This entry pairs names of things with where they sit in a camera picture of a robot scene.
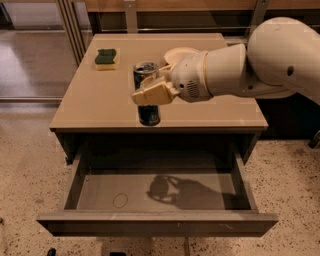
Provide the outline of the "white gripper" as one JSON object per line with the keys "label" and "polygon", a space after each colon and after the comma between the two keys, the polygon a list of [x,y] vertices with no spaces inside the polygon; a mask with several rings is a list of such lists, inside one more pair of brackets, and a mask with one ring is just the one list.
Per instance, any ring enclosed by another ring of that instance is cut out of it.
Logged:
{"label": "white gripper", "polygon": [[167,81],[164,76],[160,78],[148,77],[131,94],[131,99],[139,106],[170,104],[178,95],[190,103],[210,100],[212,95],[207,89],[205,78],[207,54],[207,51],[202,51],[188,55],[174,68],[172,65],[160,68],[160,75],[167,75],[172,71],[172,82]]}

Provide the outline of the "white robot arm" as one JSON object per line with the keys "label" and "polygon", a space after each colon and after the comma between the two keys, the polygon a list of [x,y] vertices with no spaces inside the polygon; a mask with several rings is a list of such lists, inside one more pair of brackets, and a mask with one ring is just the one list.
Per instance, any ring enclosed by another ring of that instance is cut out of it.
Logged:
{"label": "white robot arm", "polygon": [[189,54],[168,63],[131,94],[137,105],[215,96],[285,98],[299,93],[320,104],[320,34],[287,17],[257,26],[246,44]]}

